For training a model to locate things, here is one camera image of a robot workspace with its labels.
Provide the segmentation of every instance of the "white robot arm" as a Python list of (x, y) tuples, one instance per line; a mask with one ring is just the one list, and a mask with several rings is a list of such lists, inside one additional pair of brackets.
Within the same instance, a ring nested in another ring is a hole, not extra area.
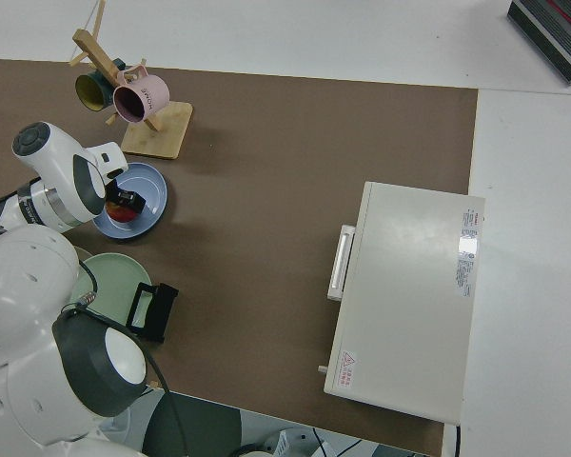
[(141, 455), (89, 434), (142, 393), (146, 361), (125, 334), (60, 312), (77, 269), (50, 228), (0, 235), (0, 457)]
[(41, 224), (63, 233), (90, 221), (104, 208), (105, 186), (128, 169), (116, 143), (85, 149), (46, 122), (22, 129), (12, 151), (42, 179), (22, 186), (0, 207), (5, 229)]
[(143, 352), (84, 312), (62, 312), (78, 259), (60, 233), (102, 211), (127, 162), (113, 143), (83, 149), (47, 123), (21, 130), (13, 151), (42, 179), (0, 207), (0, 457), (141, 456), (97, 425), (144, 390)]

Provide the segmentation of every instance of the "dark green mug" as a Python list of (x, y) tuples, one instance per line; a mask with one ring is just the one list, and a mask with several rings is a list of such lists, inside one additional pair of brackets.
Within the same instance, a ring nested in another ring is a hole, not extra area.
[[(125, 62), (121, 59), (114, 59), (112, 62), (119, 70), (125, 69)], [(99, 70), (81, 74), (76, 78), (74, 86), (80, 101), (91, 111), (101, 111), (113, 103), (114, 87)]]

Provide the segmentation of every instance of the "red object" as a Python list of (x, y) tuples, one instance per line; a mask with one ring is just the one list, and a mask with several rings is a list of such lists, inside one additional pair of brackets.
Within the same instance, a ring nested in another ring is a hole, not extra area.
[(566, 21), (567, 21), (569, 24), (571, 24), (571, 16), (569, 16), (566, 12), (564, 12), (564, 11), (562, 10), (562, 8), (559, 7), (559, 6), (556, 4), (556, 2), (555, 2), (554, 0), (547, 0), (547, 2), (548, 2), (548, 4), (549, 4), (552, 8), (554, 8), (556, 11), (558, 11), (559, 14), (560, 14), (564, 19), (566, 19)]
[(122, 207), (112, 202), (106, 202), (106, 213), (110, 219), (113, 219), (116, 222), (121, 222), (123, 224), (131, 222), (138, 215), (137, 212), (135, 212), (133, 209)]

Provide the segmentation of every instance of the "brown table mat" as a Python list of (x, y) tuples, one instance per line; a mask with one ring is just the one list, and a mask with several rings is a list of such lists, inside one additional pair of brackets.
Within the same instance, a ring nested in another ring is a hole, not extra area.
[[(83, 146), (120, 143), (126, 124), (87, 110), (86, 66), (0, 61), (0, 195), (34, 176), (10, 153), (44, 120)], [(122, 252), (180, 290), (153, 352), (185, 394), (439, 455), (443, 425), (323, 392), (339, 305), (326, 299), (341, 224), (364, 181), (466, 193), (477, 92), (188, 70), (156, 70), (195, 108), (175, 161), (129, 156), (167, 180), (167, 210), (117, 243), (93, 224), (68, 233)]]

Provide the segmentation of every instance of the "pink mug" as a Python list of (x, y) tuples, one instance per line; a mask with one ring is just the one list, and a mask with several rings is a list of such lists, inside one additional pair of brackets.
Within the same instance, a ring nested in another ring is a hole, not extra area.
[[(134, 73), (136, 78), (128, 81), (125, 77), (128, 73)], [(142, 122), (169, 103), (165, 81), (148, 74), (143, 65), (119, 71), (116, 80), (120, 86), (114, 90), (114, 107), (127, 122)]]

